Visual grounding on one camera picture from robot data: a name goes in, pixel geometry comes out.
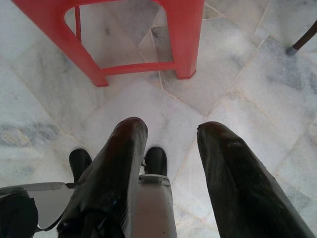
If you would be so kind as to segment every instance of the marble floor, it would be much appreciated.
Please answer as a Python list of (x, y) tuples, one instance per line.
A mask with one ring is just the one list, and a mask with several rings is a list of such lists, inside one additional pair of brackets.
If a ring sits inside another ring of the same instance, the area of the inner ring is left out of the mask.
[[(317, 236), (315, 0), (206, 0), (197, 73), (108, 77), (96, 88), (11, 1), (0, 8), (0, 186), (72, 182), (68, 155), (95, 157), (115, 125), (142, 118), (168, 156), (179, 238), (218, 238), (196, 129), (219, 121), (276, 177)], [(150, 0), (81, 7), (83, 45), (100, 67), (173, 60), (166, 14)], [(74, 11), (65, 16), (74, 29)], [(35, 237), (57, 237), (56, 231)]]

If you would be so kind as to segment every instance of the red plastic stool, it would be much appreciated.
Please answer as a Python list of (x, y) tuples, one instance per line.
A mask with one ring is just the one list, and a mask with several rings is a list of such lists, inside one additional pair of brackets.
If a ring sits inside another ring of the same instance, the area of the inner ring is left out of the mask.
[[(174, 62), (154, 62), (99, 68), (81, 44), (80, 11), (84, 4), (112, 0), (13, 0), (98, 87), (108, 86), (107, 75), (174, 69), (179, 79), (196, 72), (204, 0), (153, 0), (166, 11)], [(75, 8), (76, 35), (65, 22), (66, 12)]]

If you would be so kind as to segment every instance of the chair leg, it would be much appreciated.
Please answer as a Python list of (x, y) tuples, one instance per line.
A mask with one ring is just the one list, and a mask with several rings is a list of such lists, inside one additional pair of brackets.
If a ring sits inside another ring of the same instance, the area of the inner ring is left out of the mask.
[(311, 26), (311, 28), (301, 37), (292, 47), (286, 50), (287, 55), (293, 56), (304, 46), (315, 34), (317, 33), (317, 21)]
[(72, 1), (13, 0), (13, 2), (58, 46), (98, 87), (108, 86), (100, 68), (64, 20)]
[(155, 0), (166, 11), (170, 40), (179, 79), (196, 72), (204, 0)]

